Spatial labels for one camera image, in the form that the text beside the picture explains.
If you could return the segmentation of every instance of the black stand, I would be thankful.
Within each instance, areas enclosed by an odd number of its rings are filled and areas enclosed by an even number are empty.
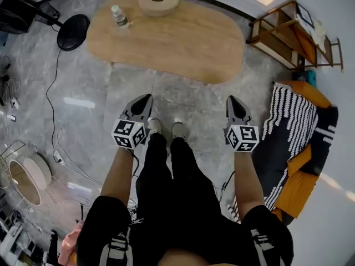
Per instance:
[[[79,47],[87,38],[87,31],[90,25],[90,20],[85,15],[75,15],[70,17],[65,21],[64,24],[60,23],[58,20],[54,19],[50,15],[42,12],[41,9],[29,4],[25,0],[19,0],[21,3],[25,4],[35,11],[39,16],[51,21],[60,27],[57,36],[58,47],[63,51],[71,51]]]

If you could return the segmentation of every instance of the oval wooden tabletop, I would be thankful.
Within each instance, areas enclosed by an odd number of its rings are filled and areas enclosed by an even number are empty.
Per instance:
[[[111,6],[130,20],[118,28]],[[138,0],[107,0],[95,13],[88,49],[109,62],[148,67],[206,83],[223,83],[241,70],[244,38],[238,25],[215,10],[180,1],[164,17],[146,16]]]

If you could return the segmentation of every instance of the pink cloth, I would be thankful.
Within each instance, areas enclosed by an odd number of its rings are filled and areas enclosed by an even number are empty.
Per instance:
[[[58,263],[60,265],[67,265],[67,266],[76,265],[73,261],[69,260],[69,258],[72,252],[75,251],[75,245],[77,243],[77,239],[80,231],[83,228],[83,225],[84,225],[83,221],[78,222],[75,225],[73,231],[65,236],[58,257]]]

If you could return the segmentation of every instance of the picture frame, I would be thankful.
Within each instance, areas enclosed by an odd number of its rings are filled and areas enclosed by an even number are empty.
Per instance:
[[[307,24],[309,24],[313,29],[315,28],[315,25],[313,24],[312,17],[309,13],[309,11],[305,8],[303,8],[300,4],[297,3],[297,12]]]

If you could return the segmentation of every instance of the black and white marker cube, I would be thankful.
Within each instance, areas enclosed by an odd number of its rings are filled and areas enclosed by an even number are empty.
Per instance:
[[[259,143],[257,126],[231,125],[227,133],[228,142],[236,152],[251,152]]]
[[[143,122],[124,119],[116,119],[111,135],[118,146],[127,149],[135,149],[146,138]]]

